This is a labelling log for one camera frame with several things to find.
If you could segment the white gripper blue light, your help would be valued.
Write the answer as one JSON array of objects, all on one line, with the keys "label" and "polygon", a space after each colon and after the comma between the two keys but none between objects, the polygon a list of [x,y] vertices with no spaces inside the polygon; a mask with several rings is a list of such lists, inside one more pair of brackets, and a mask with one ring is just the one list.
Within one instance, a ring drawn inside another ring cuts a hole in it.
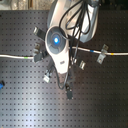
[{"label": "white gripper blue light", "polygon": [[45,46],[52,57],[57,72],[64,74],[69,65],[69,42],[62,37],[65,32],[57,26],[50,27],[45,36]]}]

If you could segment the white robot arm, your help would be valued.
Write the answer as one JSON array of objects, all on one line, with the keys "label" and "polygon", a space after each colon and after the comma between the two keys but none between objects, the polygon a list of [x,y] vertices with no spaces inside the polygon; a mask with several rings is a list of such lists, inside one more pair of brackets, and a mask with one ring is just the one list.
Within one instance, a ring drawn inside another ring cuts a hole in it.
[{"label": "white robot arm", "polygon": [[73,40],[88,42],[97,28],[99,0],[55,0],[51,5],[45,46],[60,74],[68,72]]}]

